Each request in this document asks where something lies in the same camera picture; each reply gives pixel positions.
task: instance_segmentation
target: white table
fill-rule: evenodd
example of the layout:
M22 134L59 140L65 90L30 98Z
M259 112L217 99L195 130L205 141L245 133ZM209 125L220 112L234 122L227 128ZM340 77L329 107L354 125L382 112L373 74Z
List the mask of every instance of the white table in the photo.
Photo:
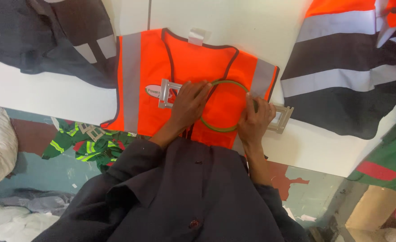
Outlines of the white table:
M147 1L104 0L117 35L147 29ZM152 0L150 28L169 27L187 37L191 28L207 31L204 42L229 44L281 68L271 101L283 104L280 77L310 0ZM76 77L21 74L0 63L0 106L100 124L114 117L115 90L98 88ZM347 177L396 122L396 107L372 140L339 136L290 119L282 135L263 140L270 161Z

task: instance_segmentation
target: person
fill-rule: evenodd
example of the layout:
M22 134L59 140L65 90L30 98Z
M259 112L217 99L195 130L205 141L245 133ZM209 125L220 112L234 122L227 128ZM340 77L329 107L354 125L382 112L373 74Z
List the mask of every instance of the person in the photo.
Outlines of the person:
M201 117L210 89L206 81L185 83L166 124L87 181L34 241L308 241L268 176L261 142L272 104L246 94L237 129L247 160L179 137Z

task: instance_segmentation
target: yellow reflective strip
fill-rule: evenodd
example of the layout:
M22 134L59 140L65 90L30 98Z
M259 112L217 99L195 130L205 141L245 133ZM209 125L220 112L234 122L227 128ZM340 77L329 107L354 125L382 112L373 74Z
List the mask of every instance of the yellow reflective strip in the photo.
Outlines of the yellow reflective strip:
M95 142L92 142L92 145L90 146L90 149L92 150L92 153L96 152L96 150L95 150Z
M90 141L88 141L88 142L86 143L86 151L87 151L88 153L92 153L92 152L90 151Z
M55 147L55 149L61 153L63 153L64 149L62 149L54 140L50 142L50 144Z
M96 154L93 154L93 155L90 155L90 156L87 156L87 157L84 158L82 161L87 162L90 158L94 157L94 156L97 155L97 154L100 154L100 152L99 152L99 153L96 153Z

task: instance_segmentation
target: green hoop ring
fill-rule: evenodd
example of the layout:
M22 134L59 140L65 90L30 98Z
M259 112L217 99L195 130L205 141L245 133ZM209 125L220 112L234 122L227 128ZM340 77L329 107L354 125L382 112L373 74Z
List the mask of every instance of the green hoop ring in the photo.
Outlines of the green hoop ring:
M243 88L244 91L246 91L246 93L249 92L249 90L248 90L245 86L243 86L243 85L241 85L240 83L238 83L238 82L236 82L236 81L233 81L233 80L215 80L215 81L213 81L213 82L211 83L211 86L214 86L214 85L217 85L217 84L223 84L223 83L235 84L235 85L237 85L237 86ZM209 129L211 129L211 130L213 130L213 131L222 132L222 133L231 132L231 131L234 131L234 130L237 129L237 125L234 125L234 126L229 127L229 128L218 128L218 127L212 126L211 124L207 123L207 122L202 118L202 116L201 116L201 122L202 122L205 126L207 126L207 128L209 128Z

